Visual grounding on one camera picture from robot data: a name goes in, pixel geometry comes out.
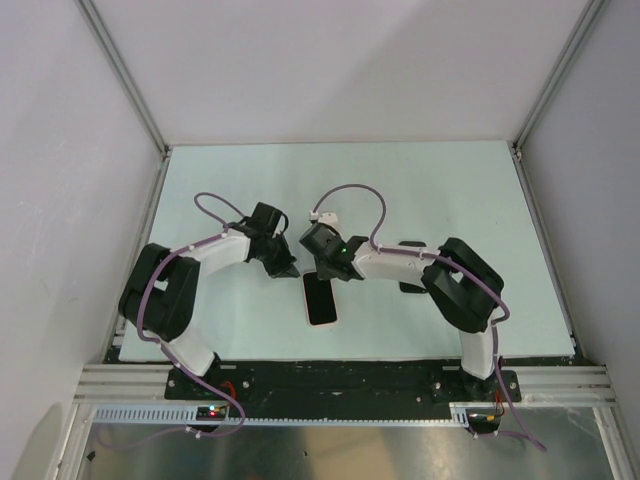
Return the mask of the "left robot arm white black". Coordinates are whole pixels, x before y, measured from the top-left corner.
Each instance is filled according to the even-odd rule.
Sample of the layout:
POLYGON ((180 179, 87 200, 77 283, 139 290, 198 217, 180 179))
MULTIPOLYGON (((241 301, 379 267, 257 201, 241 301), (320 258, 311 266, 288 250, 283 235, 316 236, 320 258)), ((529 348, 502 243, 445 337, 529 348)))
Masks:
POLYGON ((259 202, 251 215, 187 246, 156 243, 139 253, 118 302, 119 315, 136 327, 177 367, 188 371, 187 387, 201 399, 214 397, 222 376, 211 366, 217 354, 203 342, 193 313, 198 284, 231 265, 257 260, 271 278, 298 278, 296 258, 285 238, 287 215, 259 202))

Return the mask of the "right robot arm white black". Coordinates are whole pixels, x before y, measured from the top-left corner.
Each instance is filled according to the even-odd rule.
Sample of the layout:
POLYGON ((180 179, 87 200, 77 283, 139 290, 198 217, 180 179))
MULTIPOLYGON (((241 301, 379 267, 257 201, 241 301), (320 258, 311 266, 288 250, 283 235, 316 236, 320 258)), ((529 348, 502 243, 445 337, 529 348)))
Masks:
POLYGON ((380 279, 425 290, 459 331, 464 393, 483 401, 497 390, 497 325, 510 317, 502 300, 504 281, 464 241, 449 238, 432 253, 420 246, 375 245, 363 236, 345 241, 336 228, 317 221, 300 244, 313 256, 323 280, 380 279))

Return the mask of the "black phone case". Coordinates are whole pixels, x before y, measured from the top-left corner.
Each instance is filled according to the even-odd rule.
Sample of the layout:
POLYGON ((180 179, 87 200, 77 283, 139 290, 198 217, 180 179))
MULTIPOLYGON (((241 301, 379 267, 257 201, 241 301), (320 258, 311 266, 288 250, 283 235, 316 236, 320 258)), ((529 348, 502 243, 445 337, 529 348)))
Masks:
MULTIPOLYGON (((409 241, 403 240, 399 243, 402 247, 414 247, 414 248, 423 248, 426 247, 426 244, 422 241, 409 241)), ((427 290, 424 286, 417 286, 409 283, 400 282, 399 289, 401 292, 406 294, 426 294, 427 290)))

